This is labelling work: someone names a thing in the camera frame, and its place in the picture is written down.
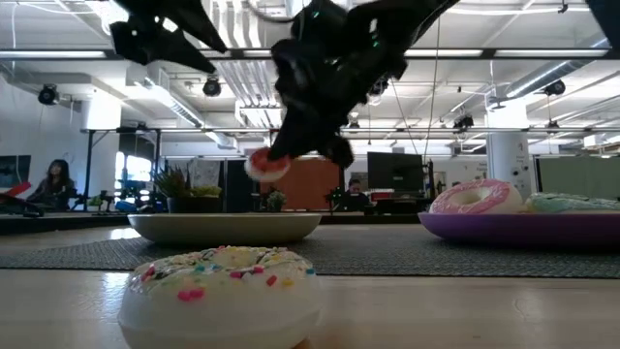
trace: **beige bowl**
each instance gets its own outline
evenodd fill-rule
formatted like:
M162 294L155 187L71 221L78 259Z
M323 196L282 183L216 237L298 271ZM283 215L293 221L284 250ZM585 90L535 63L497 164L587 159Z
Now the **beige bowl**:
M129 222L153 242L269 246L299 241L312 233L318 213L130 214Z

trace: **computer monitor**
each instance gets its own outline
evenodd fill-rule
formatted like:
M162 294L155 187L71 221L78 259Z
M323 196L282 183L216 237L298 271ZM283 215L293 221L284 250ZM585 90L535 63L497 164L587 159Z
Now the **computer monitor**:
M423 191L422 156L368 152L368 187L394 191Z

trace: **orange wall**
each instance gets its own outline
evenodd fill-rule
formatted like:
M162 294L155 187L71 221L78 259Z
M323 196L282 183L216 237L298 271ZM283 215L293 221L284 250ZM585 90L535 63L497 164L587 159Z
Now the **orange wall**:
M324 195L339 185L340 169L331 161L297 159L275 183L262 183L261 191L274 186L287 196L287 209L328 209Z

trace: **potted plant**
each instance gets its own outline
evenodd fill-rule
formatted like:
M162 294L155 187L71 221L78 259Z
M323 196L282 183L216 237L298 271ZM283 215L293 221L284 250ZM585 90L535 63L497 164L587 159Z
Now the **potted plant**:
M267 210L269 212L280 212L287 203L287 196L283 192L275 190L267 198Z
M175 168L155 175L155 185L167 197L170 213L216 213L220 209L220 193L217 186L192 188L189 176Z

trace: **black hair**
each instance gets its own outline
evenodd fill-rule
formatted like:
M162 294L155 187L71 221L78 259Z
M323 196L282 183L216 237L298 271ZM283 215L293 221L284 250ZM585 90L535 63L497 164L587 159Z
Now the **black hair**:
M53 176L51 175L51 168L54 166L60 167L60 175L59 175L60 180L58 180L58 183L56 183L55 186L53 182ZM68 185L70 181L71 181L71 177L69 176L69 163L67 163L67 161L63 159L56 159L52 161L51 164L49 164L49 167L47 168L47 174L46 174L47 190L51 190L55 192L61 189L63 186Z

